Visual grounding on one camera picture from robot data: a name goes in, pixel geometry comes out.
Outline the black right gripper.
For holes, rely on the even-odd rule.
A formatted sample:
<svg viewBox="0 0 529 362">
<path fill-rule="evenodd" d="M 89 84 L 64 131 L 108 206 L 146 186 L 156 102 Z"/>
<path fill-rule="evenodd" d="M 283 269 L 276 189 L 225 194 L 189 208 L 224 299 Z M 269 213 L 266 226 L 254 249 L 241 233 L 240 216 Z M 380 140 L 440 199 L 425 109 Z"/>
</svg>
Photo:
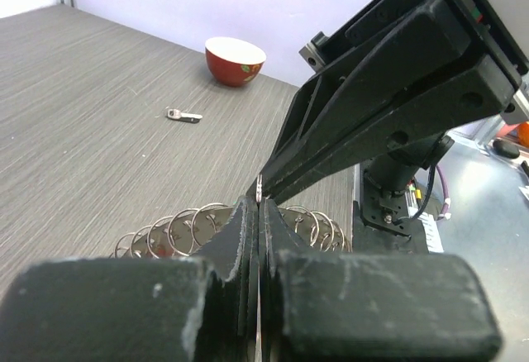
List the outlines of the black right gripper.
<svg viewBox="0 0 529 362">
<path fill-rule="evenodd" d="M 469 122 L 528 118 L 528 56 L 488 0 L 372 0 L 301 53 L 315 74 L 249 188 L 277 203 Z"/>
</svg>

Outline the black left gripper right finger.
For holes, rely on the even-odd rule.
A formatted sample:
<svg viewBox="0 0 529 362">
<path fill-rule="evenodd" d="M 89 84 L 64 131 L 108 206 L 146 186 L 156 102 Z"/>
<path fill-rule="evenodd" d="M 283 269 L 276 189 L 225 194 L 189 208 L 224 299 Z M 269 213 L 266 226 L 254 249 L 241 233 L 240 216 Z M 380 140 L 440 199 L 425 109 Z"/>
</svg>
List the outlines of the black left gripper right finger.
<svg viewBox="0 0 529 362">
<path fill-rule="evenodd" d="M 259 206 L 265 361 L 491 361 L 503 338 L 455 255 L 315 250 L 274 201 Z"/>
</svg>

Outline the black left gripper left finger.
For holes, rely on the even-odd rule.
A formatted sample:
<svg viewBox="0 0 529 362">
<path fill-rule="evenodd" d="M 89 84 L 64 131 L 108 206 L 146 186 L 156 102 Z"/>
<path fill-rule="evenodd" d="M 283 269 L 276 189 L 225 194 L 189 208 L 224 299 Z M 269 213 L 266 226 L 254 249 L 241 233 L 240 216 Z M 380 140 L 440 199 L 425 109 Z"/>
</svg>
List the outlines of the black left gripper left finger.
<svg viewBox="0 0 529 362">
<path fill-rule="evenodd" d="M 1 304 L 4 361 L 247 361 L 257 232 L 187 258 L 32 265 Z"/>
</svg>

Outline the metal disc keyring holder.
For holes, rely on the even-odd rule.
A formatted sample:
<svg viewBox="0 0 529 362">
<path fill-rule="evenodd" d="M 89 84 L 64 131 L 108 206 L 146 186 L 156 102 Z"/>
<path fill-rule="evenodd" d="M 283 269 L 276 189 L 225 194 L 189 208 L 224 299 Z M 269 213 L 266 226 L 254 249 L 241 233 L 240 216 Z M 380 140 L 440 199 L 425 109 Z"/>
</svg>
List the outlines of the metal disc keyring holder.
<svg viewBox="0 0 529 362">
<path fill-rule="evenodd" d="M 279 219 L 304 245 L 315 250 L 355 252 L 354 232 L 342 228 L 322 211 L 289 205 L 279 209 Z M 106 257 L 110 260 L 187 258 L 204 250 L 208 243 L 223 239 L 227 239 L 229 246 L 237 247 L 246 236 L 252 236 L 252 226 L 258 223 L 246 206 L 210 202 L 129 230 L 117 239 Z"/>
</svg>

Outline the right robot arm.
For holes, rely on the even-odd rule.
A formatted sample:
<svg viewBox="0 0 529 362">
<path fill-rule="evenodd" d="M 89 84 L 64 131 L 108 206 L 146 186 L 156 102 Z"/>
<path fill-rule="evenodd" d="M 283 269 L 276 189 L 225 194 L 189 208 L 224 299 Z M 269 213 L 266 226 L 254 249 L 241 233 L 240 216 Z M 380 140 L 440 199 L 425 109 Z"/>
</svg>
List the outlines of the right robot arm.
<svg viewBox="0 0 529 362">
<path fill-rule="evenodd" d="M 527 16 L 528 0 L 372 0 L 313 39 L 315 73 L 248 195 L 284 202 L 379 157 L 393 176 L 434 164 L 448 130 L 516 111 Z"/>
</svg>

